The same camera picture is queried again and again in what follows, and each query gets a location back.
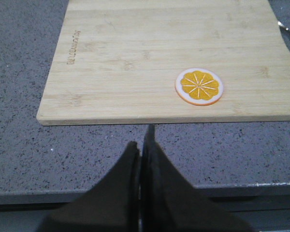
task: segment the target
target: granite countertop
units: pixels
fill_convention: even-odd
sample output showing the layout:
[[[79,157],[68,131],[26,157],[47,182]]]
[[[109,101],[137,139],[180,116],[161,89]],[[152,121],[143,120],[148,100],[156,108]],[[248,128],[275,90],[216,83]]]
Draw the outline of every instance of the granite countertop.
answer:
[[[0,196],[84,192],[128,141],[142,148],[146,125],[44,127],[36,120],[67,3],[0,1]],[[290,0],[270,3],[290,28]],[[196,187],[290,186],[290,122],[159,124],[156,131]]]

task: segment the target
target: orange segment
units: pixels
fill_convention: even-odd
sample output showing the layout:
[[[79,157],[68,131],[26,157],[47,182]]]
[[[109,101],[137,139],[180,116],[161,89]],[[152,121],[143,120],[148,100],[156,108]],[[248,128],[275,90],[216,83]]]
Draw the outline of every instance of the orange segment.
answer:
[[[193,68],[178,76],[175,89],[182,99],[191,104],[211,105],[221,97],[223,84],[213,72]]]

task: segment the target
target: orange slice magnet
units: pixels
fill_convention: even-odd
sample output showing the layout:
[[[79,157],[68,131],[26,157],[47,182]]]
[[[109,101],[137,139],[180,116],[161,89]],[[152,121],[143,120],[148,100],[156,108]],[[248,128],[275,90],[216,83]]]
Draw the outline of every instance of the orange slice magnet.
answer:
[[[179,74],[175,82],[178,95],[193,105],[211,105],[222,96],[221,79],[206,69],[192,68]]]

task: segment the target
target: gray countertop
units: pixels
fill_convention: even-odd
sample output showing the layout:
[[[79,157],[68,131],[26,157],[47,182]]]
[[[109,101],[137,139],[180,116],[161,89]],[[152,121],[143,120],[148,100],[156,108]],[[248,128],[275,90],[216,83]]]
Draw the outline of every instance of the gray countertop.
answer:
[[[0,196],[84,192],[128,141],[142,148],[146,125],[43,127],[36,120],[67,3],[0,1]],[[290,0],[270,3],[290,28]],[[196,187],[290,185],[290,122],[156,130],[169,159]]]

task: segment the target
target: wooden cutting board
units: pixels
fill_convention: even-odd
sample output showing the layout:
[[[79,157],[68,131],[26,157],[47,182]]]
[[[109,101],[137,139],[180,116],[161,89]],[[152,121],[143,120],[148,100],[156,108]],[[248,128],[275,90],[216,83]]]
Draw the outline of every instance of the wooden cutting board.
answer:
[[[177,76],[224,83],[210,106]],[[70,0],[37,114],[43,125],[290,120],[290,53],[267,0]]]

